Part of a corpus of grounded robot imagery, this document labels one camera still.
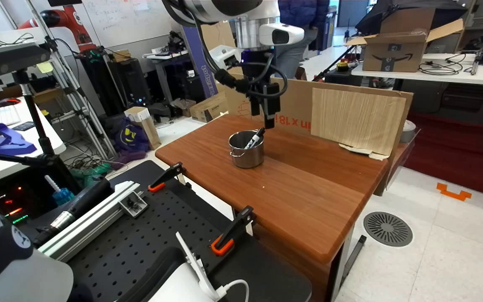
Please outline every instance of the white cable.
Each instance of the white cable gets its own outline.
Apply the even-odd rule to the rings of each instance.
[[[234,281],[234,282],[220,287],[220,289],[217,291],[217,294],[224,299],[224,297],[227,296],[227,292],[229,292],[232,287],[235,287],[235,286],[245,286],[245,291],[247,291],[247,292],[245,292],[245,302],[249,302],[251,289],[249,289],[247,281],[244,281],[244,279]]]

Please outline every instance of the white desk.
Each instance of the white desk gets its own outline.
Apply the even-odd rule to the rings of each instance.
[[[435,61],[435,59],[448,59],[453,57],[453,54],[428,54],[423,57],[423,61]],[[475,56],[467,56],[467,59],[462,62],[464,69],[474,66]],[[483,86],[483,66],[479,66],[477,76],[472,76],[470,73],[460,73],[455,76],[432,76],[423,73],[373,73],[373,71],[363,71],[363,64],[360,64],[353,76],[358,78],[390,78],[390,79],[405,79],[405,81],[423,81],[423,83],[453,83],[453,84],[474,84],[474,86]]]
[[[0,123],[4,123],[7,126],[16,126],[16,125],[27,123],[27,121],[32,121],[32,116],[31,116],[24,99],[21,104],[0,108]],[[66,146],[64,146],[63,140],[59,138],[59,135],[56,133],[56,130],[49,125],[49,121],[43,114],[41,114],[41,121],[43,121],[43,126],[46,130],[48,138],[53,143],[56,155],[64,153]],[[36,158],[36,156],[43,155],[43,148],[39,146],[39,135],[38,135],[36,128],[31,128],[27,131],[21,131],[21,135],[24,136],[24,140],[27,140],[29,143],[34,143],[38,146],[38,151],[34,151],[31,155],[24,155],[24,156]],[[27,166],[24,166],[21,163],[0,161],[0,180],[7,178],[11,175],[16,175],[26,168]]]

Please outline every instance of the wooden table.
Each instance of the wooden table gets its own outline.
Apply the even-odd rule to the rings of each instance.
[[[170,165],[182,161],[192,180],[234,208],[251,205],[271,247],[296,259],[294,265],[318,287],[329,287],[331,264],[390,161],[353,155],[314,136],[271,130],[264,165],[239,170],[230,160],[229,138],[257,125],[225,116],[158,150],[157,156]]]

